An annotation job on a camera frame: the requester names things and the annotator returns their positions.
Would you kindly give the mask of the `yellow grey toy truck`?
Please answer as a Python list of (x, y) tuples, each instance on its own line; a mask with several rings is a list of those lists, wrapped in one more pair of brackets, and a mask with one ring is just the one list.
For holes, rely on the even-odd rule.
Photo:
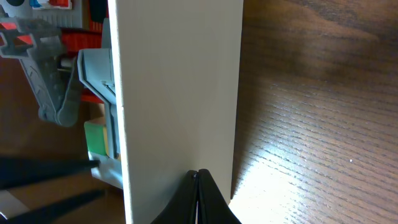
[(109, 156), (89, 152), (91, 160), (100, 161), (93, 168), (93, 177), (119, 189), (123, 187), (121, 153), (119, 146), (118, 116), (116, 109), (116, 89), (113, 72), (111, 31), (109, 19), (103, 21), (101, 47), (82, 49), (77, 58), (78, 76), (82, 84), (98, 97), (104, 105), (104, 118), (108, 136)]

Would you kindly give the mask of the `red toy fire truck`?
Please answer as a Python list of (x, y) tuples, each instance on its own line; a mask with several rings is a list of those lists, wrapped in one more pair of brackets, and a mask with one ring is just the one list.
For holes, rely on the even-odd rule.
[(21, 64), (40, 119), (76, 123), (83, 91), (77, 56), (101, 47), (108, 23), (107, 1), (1, 1), (1, 57)]

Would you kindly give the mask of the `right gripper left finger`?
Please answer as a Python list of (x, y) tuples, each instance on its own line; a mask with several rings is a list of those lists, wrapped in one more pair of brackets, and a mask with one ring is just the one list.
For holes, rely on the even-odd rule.
[(151, 224), (193, 224), (197, 215), (198, 174), (188, 171), (167, 206)]

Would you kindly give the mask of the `white cardboard box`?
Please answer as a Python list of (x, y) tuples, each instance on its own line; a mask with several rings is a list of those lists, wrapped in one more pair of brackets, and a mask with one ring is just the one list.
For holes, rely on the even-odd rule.
[(229, 204), (243, 2), (107, 3), (126, 222), (151, 223), (190, 170)]

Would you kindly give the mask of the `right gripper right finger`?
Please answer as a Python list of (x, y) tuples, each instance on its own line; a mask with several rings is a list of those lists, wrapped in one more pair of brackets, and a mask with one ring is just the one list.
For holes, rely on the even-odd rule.
[(210, 171), (198, 171), (198, 222), (202, 224), (241, 224), (229, 209)]

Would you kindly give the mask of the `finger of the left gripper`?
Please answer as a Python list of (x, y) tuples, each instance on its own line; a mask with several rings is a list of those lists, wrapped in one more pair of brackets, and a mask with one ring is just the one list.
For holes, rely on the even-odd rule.
[(1, 190), (73, 175), (99, 166), (100, 161), (88, 159), (1, 157)]
[(105, 195), (105, 190), (91, 190), (53, 204), (1, 220), (1, 224), (48, 224)]

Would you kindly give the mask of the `multicolour puzzle cube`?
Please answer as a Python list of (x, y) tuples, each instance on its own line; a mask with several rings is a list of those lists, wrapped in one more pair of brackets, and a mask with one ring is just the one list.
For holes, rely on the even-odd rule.
[(88, 151), (101, 156), (109, 156), (105, 118), (100, 117), (86, 121), (84, 129)]

